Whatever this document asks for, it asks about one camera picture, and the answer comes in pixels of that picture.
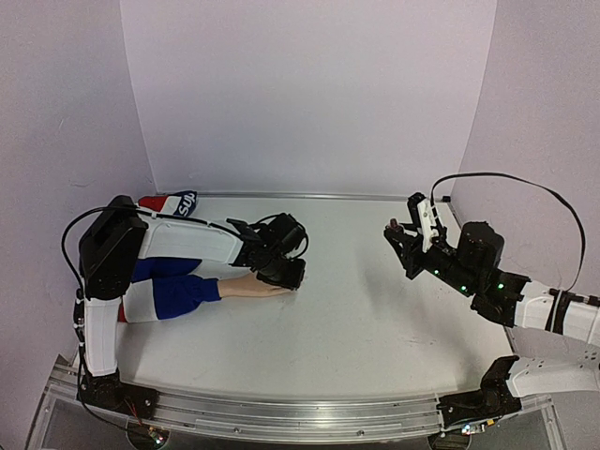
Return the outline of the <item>mannequin hand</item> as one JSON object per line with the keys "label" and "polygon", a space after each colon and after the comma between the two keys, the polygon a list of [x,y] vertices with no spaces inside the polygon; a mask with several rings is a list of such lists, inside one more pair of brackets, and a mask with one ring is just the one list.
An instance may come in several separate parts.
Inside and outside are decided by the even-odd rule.
{"label": "mannequin hand", "polygon": [[292,290],[258,280],[253,273],[242,277],[221,279],[217,282],[217,290],[221,299],[232,297],[268,298],[292,292]]}

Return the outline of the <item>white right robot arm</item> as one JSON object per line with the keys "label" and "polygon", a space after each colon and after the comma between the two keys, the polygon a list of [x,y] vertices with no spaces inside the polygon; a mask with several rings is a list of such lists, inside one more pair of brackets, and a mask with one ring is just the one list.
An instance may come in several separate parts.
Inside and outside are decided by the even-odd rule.
{"label": "white right robot arm", "polygon": [[[414,225],[391,220],[383,235],[409,279],[424,271],[470,298],[471,309],[489,322],[530,328],[599,344],[599,298],[551,288],[527,276],[500,269],[503,238],[486,222],[469,222],[457,247],[439,237],[425,244]],[[543,358],[508,356],[492,363],[475,395],[490,403],[541,393],[597,391],[599,356],[569,364]]]}

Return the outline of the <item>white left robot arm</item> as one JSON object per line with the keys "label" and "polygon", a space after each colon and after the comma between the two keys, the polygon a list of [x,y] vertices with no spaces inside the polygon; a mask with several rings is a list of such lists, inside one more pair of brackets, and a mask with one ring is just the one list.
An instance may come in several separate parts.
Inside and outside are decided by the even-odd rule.
{"label": "white left robot arm", "polygon": [[133,201],[120,195],[74,218],[94,221],[78,244],[79,260],[63,257],[78,289],[73,322],[92,397],[109,410],[123,406],[118,372],[119,323],[174,319],[204,303],[268,297],[297,290],[308,249],[304,225],[288,213],[254,223],[194,217],[197,195],[182,191]]}

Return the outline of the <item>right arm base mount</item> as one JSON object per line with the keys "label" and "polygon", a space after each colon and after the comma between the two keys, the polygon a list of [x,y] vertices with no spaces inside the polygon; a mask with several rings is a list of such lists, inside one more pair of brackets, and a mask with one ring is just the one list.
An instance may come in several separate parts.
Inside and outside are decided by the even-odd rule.
{"label": "right arm base mount", "polygon": [[467,423],[498,419],[521,411],[521,400],[508,388],[509,371],[519,360],[516,355],[495,360],[477,390],[445,395],[436,409],[442,413],[445,429]]}

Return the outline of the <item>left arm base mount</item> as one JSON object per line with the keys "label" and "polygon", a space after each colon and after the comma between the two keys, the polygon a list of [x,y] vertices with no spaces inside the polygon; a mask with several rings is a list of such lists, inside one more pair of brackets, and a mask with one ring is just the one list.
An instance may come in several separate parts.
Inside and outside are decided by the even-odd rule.
{"label": "left arm base mount", "polygon": [[158,404],[158,391],[122,382],[119,371],[100,377],[84,373],[79,379],[77,398],[86,407],[152,419]]}

